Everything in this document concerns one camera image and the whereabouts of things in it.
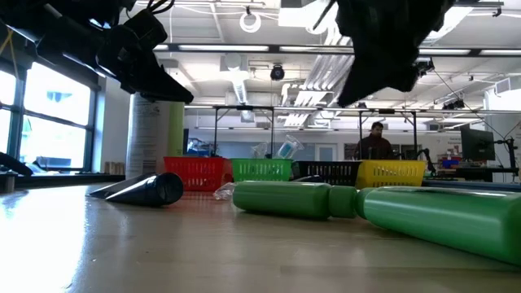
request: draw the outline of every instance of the plastic basket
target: plastic basket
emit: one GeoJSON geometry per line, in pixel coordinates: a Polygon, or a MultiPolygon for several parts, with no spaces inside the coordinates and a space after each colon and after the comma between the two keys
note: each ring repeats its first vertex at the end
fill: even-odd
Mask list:
{"type": "Polygon", "coordinates": [[[164,157],[167,172],[176,173],[186,191],[215,191],[232,182],[231,162],[223,158],[164,157]]]}
{"type": "Polygon", "coordinates": [[[361,161],[315,162],[298,161],[291,166],[295,179],[318,175],[324,182],[338,186],[355,186],[361,161]]]}
{"type": "Polygon", "coordinates": [[[381,186],[421,186],[425,162],[417,160],[363,160],[357,189],[381,186]]]}
{"type": "Polygon", "coordinates": [[[291,160],[232,159],[234,180],[240,181],[289,181],[291,160]]]}

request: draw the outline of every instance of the person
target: person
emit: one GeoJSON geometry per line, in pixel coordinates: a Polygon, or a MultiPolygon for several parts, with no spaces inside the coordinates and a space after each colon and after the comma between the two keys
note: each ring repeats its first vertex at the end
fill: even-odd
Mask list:
{"type": "Polygon", "coordinates": [[[382,138],[382,132],[383,124],[374,122],[371,125],[369,136],[358,142],[355,157],[359,160],[392,160],[394,156],[391,143],[387,139],[382,138]]]}

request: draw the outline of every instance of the black basket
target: black basket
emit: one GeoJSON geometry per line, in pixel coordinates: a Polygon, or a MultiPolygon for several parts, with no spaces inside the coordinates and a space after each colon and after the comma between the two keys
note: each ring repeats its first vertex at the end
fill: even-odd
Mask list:
{"type": "Polygon", "coordinates": [[[349,162],[293,162],[294,179],[318,175],[324,182],[338,186],[355,186],[361,161],[349,162]]]}

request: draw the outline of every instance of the table surface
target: table surface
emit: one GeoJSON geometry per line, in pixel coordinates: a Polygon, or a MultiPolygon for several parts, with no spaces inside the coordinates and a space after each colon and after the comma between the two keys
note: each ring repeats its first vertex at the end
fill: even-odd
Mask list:
{"type": "Polygon", "coordinates": [[[362,219],[241,212],[205,193],[167,208],[71,186],[0,195],[0,292],[519,292],[511,265],[362,219]]]}

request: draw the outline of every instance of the green basket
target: green basket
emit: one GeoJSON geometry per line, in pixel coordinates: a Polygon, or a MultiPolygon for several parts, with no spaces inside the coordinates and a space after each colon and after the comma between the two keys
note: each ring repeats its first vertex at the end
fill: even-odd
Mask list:
{"type": "Polygon", "coordinates": [[[292,160],[232,159],[234,180],[240,181],[289,181],[292,160]]]}

